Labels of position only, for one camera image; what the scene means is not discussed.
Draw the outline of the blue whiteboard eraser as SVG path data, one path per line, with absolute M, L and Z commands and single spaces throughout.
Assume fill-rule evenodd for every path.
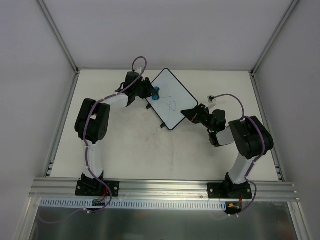
M 159 87 L 155 87 L 154 91 L 152 93 L 152 100 L 157 101 L 160 98 L 160 88 Z

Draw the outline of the small black-framed whiteboard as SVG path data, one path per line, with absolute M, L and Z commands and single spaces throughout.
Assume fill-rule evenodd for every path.
M 199 104 L 168 68 L 163 69 L 151 84 L 159 87 L 159 99 L 152 100 L 152 97 L 148 97 L 146 101 L 169 131 L 174 130 L 185 119 L 181 114 L 182 110 L 193 109 Z

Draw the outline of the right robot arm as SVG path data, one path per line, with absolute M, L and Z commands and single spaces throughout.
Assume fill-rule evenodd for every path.
M 203 104 L 182 110 L 190 122 L 207 128 L 209 141 L 214 147 L 235 143 L 238 155 L 231 170 L 221 183 L 207 184 L 210 199 L 252 199 L 248 176 L 259 158 L 273 149 L 271 134 L 256 116 L 243 117 L 227 123 L 226 112 L 216 109 L 212 113 Z

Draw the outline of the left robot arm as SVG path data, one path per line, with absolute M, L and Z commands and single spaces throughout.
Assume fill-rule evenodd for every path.
M 101 194 L 105 188 L 99 142 L 107 134 L 111 108 L 126 108 L 136 98 L 158 100 L 159 91 L 158 87 L 152 86 L 149 78 L 144 78 L 136 71 L 129 71 L 125 81 L 110 96 L 101 100 L 83 100 L 74 129 L 85 147 L 85 170 L 81 181 L 93 195 Z

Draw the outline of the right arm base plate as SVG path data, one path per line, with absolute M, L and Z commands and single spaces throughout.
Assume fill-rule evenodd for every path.
M 207 183 L 207 194 L 209 199 L 240 199 L 249 200 L 253 198 L 251 186 L 248 182 L 233 184 L 232 182 L 209 182 Z

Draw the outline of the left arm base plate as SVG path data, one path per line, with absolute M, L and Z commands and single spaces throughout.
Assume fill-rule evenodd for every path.
M 114 180 L 104 180 L 103 181 L 110 190 L 107 191 L 106 196 L 110 197 L 110 192 L 112 197 L 119 196 L 120 182 Z M 77 181 L 75 195 L 82 197 L 101 197 L 107 188 L 97 181 L 96 179 L 84 179 L 81 178 Z

